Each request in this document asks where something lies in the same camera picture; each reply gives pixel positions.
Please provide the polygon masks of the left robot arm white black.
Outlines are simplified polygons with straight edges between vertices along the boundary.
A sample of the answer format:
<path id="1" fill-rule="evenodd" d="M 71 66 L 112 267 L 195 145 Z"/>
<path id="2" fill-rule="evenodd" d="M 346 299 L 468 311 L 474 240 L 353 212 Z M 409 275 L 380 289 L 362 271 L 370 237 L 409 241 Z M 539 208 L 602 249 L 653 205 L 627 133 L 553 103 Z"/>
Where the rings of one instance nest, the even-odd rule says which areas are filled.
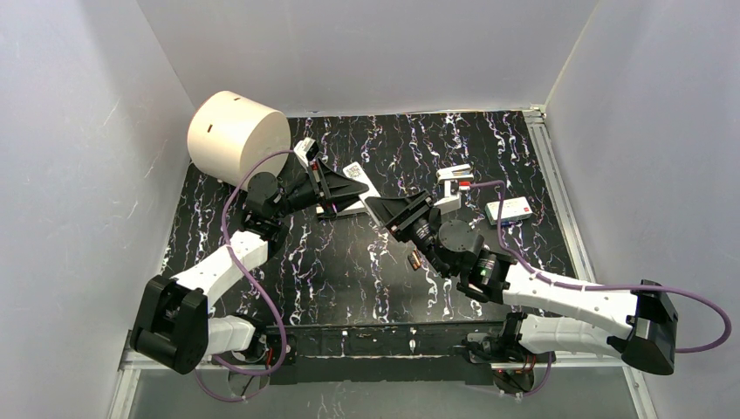
<path id="1" fill-rule="evenodd" d="M 243 226 L 216 251 L 171 278 L 156 275 L 142 294 L 129 344 L 139 354 L 179 374 L 193 371 L 210 355 L 249 349 L 257 327 L 244 316 L 211 319 L 209 310 L 246 274 L 282 248 L 288 233 L 283 218 L 319 206 L 337 216 L 369 192 L 366 182 L 333 171 L 322 161 L 308 163 L 288 188 L 269 172 L 252 169 L 246 184 Z"/>

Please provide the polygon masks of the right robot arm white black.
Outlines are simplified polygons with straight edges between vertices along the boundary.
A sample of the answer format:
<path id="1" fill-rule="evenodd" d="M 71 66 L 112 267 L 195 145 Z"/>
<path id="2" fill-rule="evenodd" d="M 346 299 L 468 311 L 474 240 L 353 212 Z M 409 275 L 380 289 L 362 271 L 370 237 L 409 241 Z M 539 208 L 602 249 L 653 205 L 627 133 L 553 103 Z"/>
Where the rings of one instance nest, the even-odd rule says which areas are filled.
<path id="1" fill-rule="evenodd" d="M 411 242 L 413 262 L 427 262 L 480 303 L 527 306 L 551 317 L 512 314 L 495 341 L 528 354 L 586 352 L 621 359 L 655 375 L 675 371 L 677 312 L 661 285 L 632 290 L 550 274 L 519 261 L 501 243 L 461 220 L 443 221 L 425 191 L 407 197 L 369 197 L 366 208 L 399 242 Z"/>

